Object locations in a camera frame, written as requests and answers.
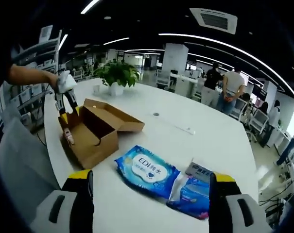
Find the box lid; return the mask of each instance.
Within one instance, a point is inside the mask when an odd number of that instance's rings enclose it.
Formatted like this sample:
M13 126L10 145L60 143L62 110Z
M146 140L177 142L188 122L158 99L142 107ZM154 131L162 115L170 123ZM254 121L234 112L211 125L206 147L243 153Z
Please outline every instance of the box lid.
M108 103L85 99L84 107L117 131L139 132L144 123Z

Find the open cardboard box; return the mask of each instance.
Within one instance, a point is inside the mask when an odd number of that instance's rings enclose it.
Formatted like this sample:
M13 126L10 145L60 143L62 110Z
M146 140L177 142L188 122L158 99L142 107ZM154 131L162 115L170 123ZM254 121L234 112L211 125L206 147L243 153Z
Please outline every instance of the open cardboard box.
M119 149L117 131L140 132L144 123L110 104L85 99L79 115L67 113L67 123L58 118L62 129L69 128L74 145L67 144L84 169L92 169Z

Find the white pot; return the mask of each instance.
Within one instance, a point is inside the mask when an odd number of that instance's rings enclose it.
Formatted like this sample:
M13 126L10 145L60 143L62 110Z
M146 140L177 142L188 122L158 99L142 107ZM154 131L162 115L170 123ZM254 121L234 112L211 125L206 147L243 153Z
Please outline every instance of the white pot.
M109 87L109 94L111 96L120 96L123 94L124 86L118 85L117 82L112 83L112 85Z

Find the ceiling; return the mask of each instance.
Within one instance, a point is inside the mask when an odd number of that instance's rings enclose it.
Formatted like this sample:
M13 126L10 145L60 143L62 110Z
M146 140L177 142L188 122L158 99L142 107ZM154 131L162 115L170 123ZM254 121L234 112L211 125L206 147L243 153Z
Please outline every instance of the ceiling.
M268 80L272 78L280 86L279 89L284 89L287 95L294 97L277 75L239 51L198 38L158 35L159 33L196 35L235 46L260 59L294 87L292 85L294 83L292 0L286 1L286 5L275 1L257 0L243 2L237 0L205 2L100 0L85 15L81 15L80 12L90 1L59 0L47 1L40 5L44 7L41 8L36 20L27 27L20 42L21 45L26 48L36 44L40 28L50 24L53 24L56 29L63 29L63 32L68 34L60 50L62 57L67 57L69 52L75 51L77 55L85 50L96 52L107 49L164 49L166 43L184 43L189 48L189 53L210 57L232 66L238 63L244 72L255 78ZM237 16L236 34L199 26L190 12L191 7L212 9ZM286 7L290 7L290 12L285 10ZM110 16L111 19L104 19L106 16ZM103 45L124 37L130 39ZM89 44L89 46L75 48L77 44ZM211 62L192 55L189 55L188 59Z

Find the wet wipes package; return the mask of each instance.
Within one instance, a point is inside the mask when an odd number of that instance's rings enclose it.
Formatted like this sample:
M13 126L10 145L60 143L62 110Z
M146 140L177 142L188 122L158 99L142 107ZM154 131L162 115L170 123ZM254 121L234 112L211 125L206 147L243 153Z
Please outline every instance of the wet wipes package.
M192 217L205 219L209 211L209 184L184 176L175 182L166 205Z
M166 199L169 198L173 183L180 173L174 166L140 146L134 146L115 161L129 183Z

